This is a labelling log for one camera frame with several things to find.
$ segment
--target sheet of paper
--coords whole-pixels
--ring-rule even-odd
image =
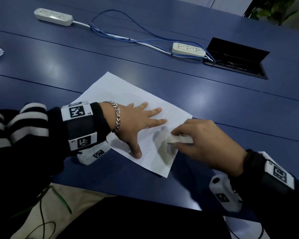
[[[74,103],[83,100],[88,100],[90,103],[114,101],[122,105],[134,102],[135,106],[147,101],[149,105],[145,108],[146,110],[162,107],[163,111],[153,118],[166,118],[168,122],[159,127],[144,129],[138,134],[142,158],[133,158],[128,145],[120,141],[113,133],[108,135],[107,141],[115,151],[123,156],[145,169],[167,178],[178,151],[173,145],[167,144],[167,136],[172,129],[186,119],[192,118],[192,115],[109,72],[91,85]]]

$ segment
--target table surface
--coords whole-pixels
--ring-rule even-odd
[[[264,49],[271,52],[262,62],[269,79],[103,39],[75,25],[41,22],[33,14],[39,7],[87,24],[115,8],[165,37],[205,47],[217,37]],[[0,0],[0,16],[0,109],[71,103],[109,71],[196,118],[212,119],[244,148],[266,151],[299,178],[299,32],[176,0]],[[134,39],[150,37],[116,13],[95,24]],[[255,220],[248,208],[224,211],[208,189],[214,174],[178,153],[163,178],[111,150],[89,166],[67,158],[54,182]]]

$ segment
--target silver bracelet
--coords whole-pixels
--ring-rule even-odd
[[[121,122],[121,118],[120,118],[120,113],[121,113],[120,107],[118,106],[118,104],[116,104],[113,101],[104,101],[104,102],[107,102],[107,103],[111,104],[114,107],[115,111],[116,111],[116,123],[115,123],[115,127],[114,127],[114,129],[112,131],[113,133],[115,133],[119,129],[120,122]]]

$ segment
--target green wire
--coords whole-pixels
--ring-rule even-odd
[[[72,210],[70,208],[70,206],[68,205],[68,203],[65,201],[65,199],[56,191],[56,189],[54,188],[53,185],[49,185],[47,188],[44,189],[44,191],[38,196],[36,202],[34,203],[34,205],[30,206],[29,208],[20,211],[18,213],[16,213],[15,215],[13,215],[12,217],[10,217],[10,219],[17,217],[19,215],[22,215],[30,210],[32,210],[33,207],[36,206],[36,204],[38,204],[40,202],[40,200],[42,200],[42,198],[46,195],[46,193],[48,192],[49,189],[52,189],[53,193],[59,198],[59,200],[62,202],[62,204],[68,209],[69,213],[72,214]]]

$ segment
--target electrical outlet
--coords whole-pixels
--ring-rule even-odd
[[[173,43],[172,52],[198,57],[204,57],[206,55],[206,52],[202,48],[181,43]]]
[[[51,22],[54,24],[60,24],[64,26],[70,26],[73,22],[73,17],[71,15],[55,12],[43,8],[38,8],[34,11],[35,16],[39,20]]]

